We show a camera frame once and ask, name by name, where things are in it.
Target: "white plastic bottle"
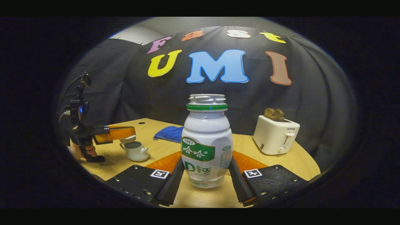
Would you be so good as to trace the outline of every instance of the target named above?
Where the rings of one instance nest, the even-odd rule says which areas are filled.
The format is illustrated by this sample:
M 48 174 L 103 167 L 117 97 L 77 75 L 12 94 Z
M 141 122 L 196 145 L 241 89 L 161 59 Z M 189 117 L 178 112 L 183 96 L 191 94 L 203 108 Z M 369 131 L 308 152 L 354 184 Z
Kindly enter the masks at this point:
M 223 94 L 191 94 L 181 139 L 182 161 L 192 185 L 219 186 L 232 160 L 233 141 Z

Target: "black handle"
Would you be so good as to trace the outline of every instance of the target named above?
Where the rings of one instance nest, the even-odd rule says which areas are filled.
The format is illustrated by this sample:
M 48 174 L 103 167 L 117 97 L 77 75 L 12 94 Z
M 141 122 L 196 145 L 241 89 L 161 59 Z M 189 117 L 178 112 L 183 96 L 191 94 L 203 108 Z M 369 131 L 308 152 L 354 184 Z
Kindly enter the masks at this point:
M 79 146 L 80 152 L 82 152 L 82 155 L 85 156 L 85 159 L 88 163 L 103 163 L 106 161 L 104 156 L 98 155 L 96 157 L 91 156 L 86 152 L 85 146 Z
M 88 139 L 88 140 L 82 141 L 81 145 L 79 145 L 80 152 L 82 152 L 82 155 L 85 157 L 86 161 L 88 163 L 103 163 L 103 162 L 105 162 L 106 159 L 104 158 L 104 156 L 98 155 L 96 157 L 93 157 L 90 154 L 88 154 L 85 147 L 90 146 L 92 144 L 93 144 L 92 140 Z

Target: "green bottle ring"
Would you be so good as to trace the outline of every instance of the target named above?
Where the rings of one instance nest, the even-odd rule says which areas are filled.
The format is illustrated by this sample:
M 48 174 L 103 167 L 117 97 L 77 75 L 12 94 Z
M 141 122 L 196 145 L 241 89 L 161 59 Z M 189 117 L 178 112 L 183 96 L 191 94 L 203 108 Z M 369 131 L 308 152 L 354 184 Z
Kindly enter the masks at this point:
M 221 110 L 221 109 L 227 109 L 228 105 L 227 104 L 220 104 L 220 105 L 191 105 L 191 104 L 187 104 L 186 108 L 190 109 L 190 110 Z

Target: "white wall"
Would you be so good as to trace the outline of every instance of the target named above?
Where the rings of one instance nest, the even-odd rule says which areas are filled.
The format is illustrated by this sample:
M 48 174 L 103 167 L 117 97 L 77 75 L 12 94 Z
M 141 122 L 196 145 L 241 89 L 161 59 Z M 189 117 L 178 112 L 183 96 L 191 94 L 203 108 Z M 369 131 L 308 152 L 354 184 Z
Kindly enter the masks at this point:
M 137 44 L 145 45 L 164 36 L 154 30 L 142 26 L 132 26 L 110 38 L 128 40 Z

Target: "orange gripper pad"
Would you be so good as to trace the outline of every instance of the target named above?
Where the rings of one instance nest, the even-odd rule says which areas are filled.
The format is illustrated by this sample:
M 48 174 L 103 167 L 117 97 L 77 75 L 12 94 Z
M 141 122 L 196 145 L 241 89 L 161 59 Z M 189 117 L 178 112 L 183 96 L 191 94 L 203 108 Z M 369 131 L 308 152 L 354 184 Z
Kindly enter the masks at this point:
M 152 162 L 145 167 L 151 168 L 151 169 L 159 169 L 159 170 L 169 171 L 172 174 L 180 157 L 181 157 L 181 154 L 180 154 L 180 151 L 178 151 L 178 152 L 172 153 L 170 155 L 167 155 L 164 158 L 159 159 L 155 162 Z
M 261 169 L 267 167 L 267 165 L 263 164 L 262 162 L 259 162 L 240 152 L 233 151 L 232 155 L 236 161 L 236 164 L 238 165 L 240 174 L 243 174 L 245 170 Z

